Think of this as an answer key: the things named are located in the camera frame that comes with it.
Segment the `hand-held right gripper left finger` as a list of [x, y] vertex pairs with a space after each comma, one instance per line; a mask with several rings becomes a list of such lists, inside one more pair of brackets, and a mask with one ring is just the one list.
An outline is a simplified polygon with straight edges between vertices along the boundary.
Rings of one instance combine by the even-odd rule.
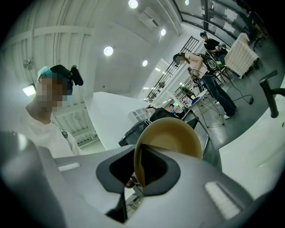
[[27, 227], [129, 228], [124, 193], [107, 191], [96, 171], [101, 162], [132, 150], [55, 159], [24, 135], [0, 131], [0, 180], [27, 213]]

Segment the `black faucet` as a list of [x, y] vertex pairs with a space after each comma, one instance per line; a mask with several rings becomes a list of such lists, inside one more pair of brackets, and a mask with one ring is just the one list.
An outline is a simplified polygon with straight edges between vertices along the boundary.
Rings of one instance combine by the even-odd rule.
[[285, 88], [271, 89], [269, 85], [268, 79], [276, 76], [277, 74], [278, 74], [278, 71], [274, 70], [259, 80], [259, 84], [263, 89], [263, 92], [266, 96], [266, 99], [267, 99], [267, 102], [270, 108], [271, 118], [277, 118], [279, 115], [274, 95], [281, 95], [285, 97]]

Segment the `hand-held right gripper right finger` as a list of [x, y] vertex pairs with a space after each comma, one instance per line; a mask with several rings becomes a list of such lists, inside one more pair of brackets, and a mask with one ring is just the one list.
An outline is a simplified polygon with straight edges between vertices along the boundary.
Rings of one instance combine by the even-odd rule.
[[142, 147], [143, 164], [162, 160], [163, 177], [147, 185], [131, 228], [250, 228], [248, 221], [265, 201], [253, 199], [211, 164], [158, 147]]

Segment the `teal hair cap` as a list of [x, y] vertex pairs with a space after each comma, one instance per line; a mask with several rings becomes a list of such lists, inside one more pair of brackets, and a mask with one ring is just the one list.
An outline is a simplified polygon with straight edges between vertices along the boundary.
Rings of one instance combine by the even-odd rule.
[[47, 67], [47, 66], [44, 66], [44, 67], [42, 67], [39, 71], [38, 71], [38, 73], [37, 73], [37, 82], [39, 82], [40, 81], [40, 77], [41, 76], [47, 76], [47, 75], [49, 75], [49, 74], [51, 74], [52, 73], [52, 71], [51, 71], [51, 69], [49, 68], [49, 67]]

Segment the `white sink on black stand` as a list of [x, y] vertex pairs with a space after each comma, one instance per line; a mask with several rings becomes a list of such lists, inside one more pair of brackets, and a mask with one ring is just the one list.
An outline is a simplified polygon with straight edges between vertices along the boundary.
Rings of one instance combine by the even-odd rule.
[[256, 199], [271, 191], [285, 167], [285, 97], [275, 97], [279, 115], [264, 114], [241, 136], [220, 148], [222, 172]]

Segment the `white cubby shelf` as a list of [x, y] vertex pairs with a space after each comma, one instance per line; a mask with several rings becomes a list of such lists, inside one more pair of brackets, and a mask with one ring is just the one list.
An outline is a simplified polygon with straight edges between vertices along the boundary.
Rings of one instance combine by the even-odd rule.
[[140, 121], [143, 121], [149, 118], [145, 108], [130, 111], [128, 113], [128, 117], [132, 121], [133, 124], [136, 124]]

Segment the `black chair with chrome legs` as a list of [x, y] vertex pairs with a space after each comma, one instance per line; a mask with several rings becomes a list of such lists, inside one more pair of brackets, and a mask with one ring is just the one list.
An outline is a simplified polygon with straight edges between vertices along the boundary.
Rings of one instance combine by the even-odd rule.
[[193, 115], [194, 118], [191, 119], [190, 121], [186, 122], [189, 126], [192, 127], [192, 129], [195, 129], [197, 123], [199, 123], [201, 125], [201, 127], [203, 128], [203, 130], [205, 131], [205, 133], [207, 134], [207, 139], [206, 139], [206, 143], [204, 145], [204, 148], [203, 148], [203, 155], [205, 154], [205, 150], [207, 149], [207, 145], [208, 145], [208, 142], [210, 140], [210, 137], [209, 137], [209, 133], [207, 131], [207, 129], [205, 128], [205, 126], [202, 124], [202, 122], [200, 121], [199, 117], [192, 111], [192, 110], [189, 110], [186, 112], [186, 114], [184, 114], [182, 116], [182, 118], [179, 118], [178, 116], [176, 116], [175, 114], [172, 114], [170, 113], [169, 111], [165, 110], [164, 108], [158, 108], [150, 117], [150, 122], [154, 122], [158, 119], [161, 119], [161, 118], [178, 118], [182, 121], [185, 120], [185, 118], [188, 116], [188, 115]]

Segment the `ceiling air conditioner unit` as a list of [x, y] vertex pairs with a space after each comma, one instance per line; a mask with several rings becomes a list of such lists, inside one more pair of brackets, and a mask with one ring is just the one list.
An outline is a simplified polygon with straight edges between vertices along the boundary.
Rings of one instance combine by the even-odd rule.
[[146, 25], [150, 30], [154, 30], [161, 26], [161, 19], [151, 7], [146, 7], [138, 19]]

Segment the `beige bowl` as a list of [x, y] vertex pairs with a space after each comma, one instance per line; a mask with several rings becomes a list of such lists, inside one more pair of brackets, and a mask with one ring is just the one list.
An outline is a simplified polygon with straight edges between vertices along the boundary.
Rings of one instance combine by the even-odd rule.
[[134, 151], [134, 172], [142, 187], [146, 186], [142, 165], [142, 145], [203, 159], [199, 137], [186, 122], [177, 118], [161, 118], [152, 122], [140, 135]]

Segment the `person's white shirt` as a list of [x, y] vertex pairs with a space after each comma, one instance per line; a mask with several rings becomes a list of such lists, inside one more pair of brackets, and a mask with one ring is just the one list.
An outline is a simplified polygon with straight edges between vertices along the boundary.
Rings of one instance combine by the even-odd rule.
[[63, 129], [52, 122], [43, 124], [28, 113], [19, 118], [13, 130], [28, 137], [35, 145], [48, 148], [53, 158], [80, 155], [81, 150], [71, 133], [67, 132], [66, 140], [61, 134]]

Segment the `beige checkered tablecloth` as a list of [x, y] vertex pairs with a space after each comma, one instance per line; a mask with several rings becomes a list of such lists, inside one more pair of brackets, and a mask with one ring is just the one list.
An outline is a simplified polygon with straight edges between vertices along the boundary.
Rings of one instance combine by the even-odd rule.
[[251, 68], [258, 68], [260, 59], [248, 43], [248, 35], [240, 33], [225, 56], [225, 66], [239, 78], [242, 78]]

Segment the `black metal railing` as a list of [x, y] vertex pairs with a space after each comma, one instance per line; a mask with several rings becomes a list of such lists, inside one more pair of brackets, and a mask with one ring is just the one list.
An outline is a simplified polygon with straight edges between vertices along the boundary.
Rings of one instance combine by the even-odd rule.
[[[191, 52], [198, 45], [199, 41], [191, 36], [183, 48], [179, 52]], [[166, 71], [163, 73], [161, 78], [155, 84], [153, 89], [149, 92], [148, 96], [145, 98], [146, 102], [153, 102], [154, 99], [158, 96], [158, 94], [162, 91], [162, 89], [166, 86], [166, 84], [175, 76], [176, 71], [180, 68], [180, 65], [175, 61], [172, 61], [168, 66]]]

